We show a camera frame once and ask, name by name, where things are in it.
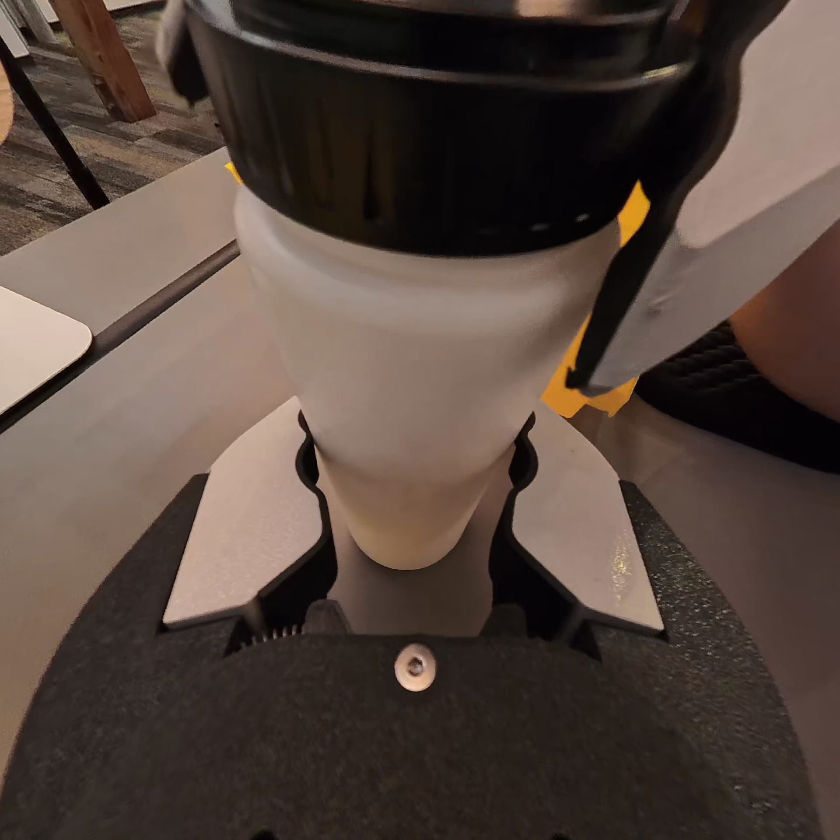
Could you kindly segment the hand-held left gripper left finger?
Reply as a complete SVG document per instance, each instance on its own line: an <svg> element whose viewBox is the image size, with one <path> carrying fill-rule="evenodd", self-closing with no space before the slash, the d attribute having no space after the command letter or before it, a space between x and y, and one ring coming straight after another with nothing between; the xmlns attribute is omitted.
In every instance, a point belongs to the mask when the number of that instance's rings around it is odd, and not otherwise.
<svg viewBox="0 0 840 840"><path fill-rule="evenodd" d="M213 463L163 625L228 618L257 639L302 630L338 573L313 438L293 396Z"/></svg>

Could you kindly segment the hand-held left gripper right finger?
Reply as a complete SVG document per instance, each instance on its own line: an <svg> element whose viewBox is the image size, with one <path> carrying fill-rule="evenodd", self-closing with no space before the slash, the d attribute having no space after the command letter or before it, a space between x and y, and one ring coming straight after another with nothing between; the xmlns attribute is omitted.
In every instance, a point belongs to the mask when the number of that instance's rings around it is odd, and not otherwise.
<svg viewBox="0 0 840 840"><path fill-rule="evenodd" d="M511 489L489 553L492 605L527 633L574 640L594 623L665 630L619 478L565 419L537 410L514 443Z"/></svg>

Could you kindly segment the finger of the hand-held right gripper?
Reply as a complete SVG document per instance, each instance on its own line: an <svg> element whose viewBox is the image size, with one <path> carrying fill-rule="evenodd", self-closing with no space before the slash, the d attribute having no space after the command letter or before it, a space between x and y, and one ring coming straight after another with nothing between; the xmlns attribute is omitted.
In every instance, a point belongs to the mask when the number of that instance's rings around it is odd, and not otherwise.
<svg viewBox="0 0 840 840"><path fill-rule="evenodd" d="M175 93L190 107L207 97L207 84L187 25L184 1L165 3L156 32L156 56Z"/></svg>
<svg viewBox="0 0 840 840"><path fill-rule="evenodd" d="M566 384L622 385L764 289L838 220L838 2L710 2Z"/></svg>

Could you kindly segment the yellow plastic bin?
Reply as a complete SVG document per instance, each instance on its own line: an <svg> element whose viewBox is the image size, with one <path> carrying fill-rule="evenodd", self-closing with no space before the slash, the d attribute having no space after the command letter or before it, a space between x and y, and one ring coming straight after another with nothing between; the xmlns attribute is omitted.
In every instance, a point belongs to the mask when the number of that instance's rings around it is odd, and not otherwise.
<svg viewBox="0 0 840 840"><path fill-rule="evenodd" d="M280 331L280 356L314 430L372 419L376 413L408 417L424 411L425 397L477 408L501 397L503 380L480 379L513 362L513 346L524 339L526 292L543 302L529 309L532 326L547 347L532 373L512 373L515 390L535 392L560 345L579 327L560 366L547 380L545 404L570 418L584 405L613 416L627 402L637 379L605 395L587 397L565 384L580 348L594 291L585 278L570 288L570 318L560 316L558 333L548 325L551 285L563 268L604 267L608 247L624 246L648 210L640 185L617 219L568 245L491 257L415 255L373 248L322 234L284 217L242 182L235 226L244 259L258 287L273 300Z"/></svg>

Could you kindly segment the white plastic bottle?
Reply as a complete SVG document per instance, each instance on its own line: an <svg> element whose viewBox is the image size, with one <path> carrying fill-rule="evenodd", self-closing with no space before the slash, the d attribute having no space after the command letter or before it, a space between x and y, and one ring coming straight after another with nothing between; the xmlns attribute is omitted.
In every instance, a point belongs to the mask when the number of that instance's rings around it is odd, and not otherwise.
<svg viewBox="0 0 840 840"><path fill-rule="evenodd" d="M435 564L590 314L618 222L557 248L451 259L321 234L243 185L234 219L353 540L387 568Z"/></svg>

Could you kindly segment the black bottle lid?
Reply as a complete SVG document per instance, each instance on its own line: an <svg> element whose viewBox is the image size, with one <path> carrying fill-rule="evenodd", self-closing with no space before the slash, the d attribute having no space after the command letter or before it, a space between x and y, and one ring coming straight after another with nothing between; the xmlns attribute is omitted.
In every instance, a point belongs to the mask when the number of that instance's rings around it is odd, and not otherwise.
<svg viewBox="0 0 840 840"><path fill-rule="evenodd" d="M613 221L697 62L674 2L185 2L229 157L320 233L423 256Z"/></svg>

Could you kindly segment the person's right forearm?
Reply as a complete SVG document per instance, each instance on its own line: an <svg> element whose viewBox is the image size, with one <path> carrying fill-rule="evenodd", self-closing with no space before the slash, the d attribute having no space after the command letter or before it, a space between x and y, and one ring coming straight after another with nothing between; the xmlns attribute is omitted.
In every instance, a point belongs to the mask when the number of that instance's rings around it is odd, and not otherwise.
<svg viewBox="0 0 840 840"><path fill-rule="evenodd" d="M798 403L839 420L839 223L730 316L748 359Z"/></svg>

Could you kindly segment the black wrist rest pad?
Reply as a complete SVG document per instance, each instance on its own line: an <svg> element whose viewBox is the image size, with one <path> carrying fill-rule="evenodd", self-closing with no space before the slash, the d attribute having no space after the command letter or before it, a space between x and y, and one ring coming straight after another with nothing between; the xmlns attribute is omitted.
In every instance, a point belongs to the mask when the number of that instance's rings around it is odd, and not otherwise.
<svg viewBox="0 0 840 840"><path fill-rule="evenodd" d="M798 466L839 473L839 424L784 394L729 321L642 374L634 393L684 424Z"/></svg>

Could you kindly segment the white stand base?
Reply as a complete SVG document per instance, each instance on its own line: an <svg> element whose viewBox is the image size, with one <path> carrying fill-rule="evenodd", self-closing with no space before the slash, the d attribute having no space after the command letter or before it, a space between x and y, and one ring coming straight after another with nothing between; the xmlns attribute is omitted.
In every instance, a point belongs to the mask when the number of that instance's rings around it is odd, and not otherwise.
<svg viewBox="0 0 840 840"><path fill-rule="evenodd" d="M89 351L89 327L1 288L1 412L5 413Z"/></svg>

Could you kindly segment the brown wooden post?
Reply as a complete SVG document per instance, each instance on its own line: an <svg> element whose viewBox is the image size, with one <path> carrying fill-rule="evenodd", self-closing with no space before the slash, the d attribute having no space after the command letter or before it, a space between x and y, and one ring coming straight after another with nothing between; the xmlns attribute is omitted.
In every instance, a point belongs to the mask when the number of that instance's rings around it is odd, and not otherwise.
<svg viewBox="0 0 840 840"><path fill-rule="evenodd" d="M136 123L156 108L103 1L51 1L110 117Z"/></svg>

